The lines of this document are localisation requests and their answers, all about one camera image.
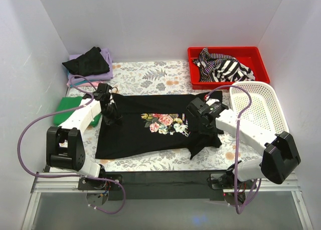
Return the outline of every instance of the folded purple cloth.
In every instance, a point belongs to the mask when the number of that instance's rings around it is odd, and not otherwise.
[[[103,48],[101,49],[101,52],[100,54],[103,56],[103,58],[106,60],[106,62],[108,63],[109,65],[109,72],[108,73],[102,73],[102,74],[98,74],[98,75],[89,75],[89,76],[86,76],[86,78],[88,78],[88,80],[110,80],[113,78],[113,75],[112,75],[112,58],[110,56],[110,53],[108,51],[107,48]],[[69,60],[72,60],[72,59],[76,59],[80,56],[81,54],[76,54],[76,55],[70,55],[69,56]],[[68,83],[67,85],[70,86],[70,78],[74,76],[73,74],[69,73],[68,71]],[[84,81],[84,79],[82,78],[74,78],[72,80],[72,82],[75,84],[75,83],[80,83]]]

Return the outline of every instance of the gray floor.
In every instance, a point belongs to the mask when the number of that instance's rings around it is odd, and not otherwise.
[[[85,193],[42,193],[34,223],[41,230],[302,229],[291,192],[260,192],[241,215],[203,199],[128,200],[120,213],[106,215],[87,206]]]

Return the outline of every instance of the black t-shirt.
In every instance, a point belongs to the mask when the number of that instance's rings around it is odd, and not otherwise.
[[[186,109],[197,95],[115,94],[114,101],[122,115],[121,125],[107,126],[104,121],[98,137],[96,159],[118,159],[146,152],[188,148],[191,158],[205,146],[220,147],[217,134],[201,135],[199,121]],[[222,92],[211,94],[222,102]]]

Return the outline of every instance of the white flower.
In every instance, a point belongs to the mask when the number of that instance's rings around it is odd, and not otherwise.
[[[185,133],[187,130],[187,126],[176,123],[174,124],[174,129],[176,132]]]
[[[158,133],[164,135],[168,134],[167,126],[162,124],[158,129]]]

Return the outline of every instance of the white wall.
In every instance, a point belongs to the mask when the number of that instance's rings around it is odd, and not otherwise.
[[[41,0],[70,54],[186,59],[190,46],[256,46],[281,0]]]
[[[314,229],[321,229],[321,0],[283,0],[259,49],[294,135],[296,173]]]
[[[65,94],[61,62],[68,53],[40,0],[0,0],[0,42],[0,229],[20,229],[34,178],[19,165],[17,140]],[[39,122],[23,141],[23,158],[33,171],[45,166],[51,122]]]

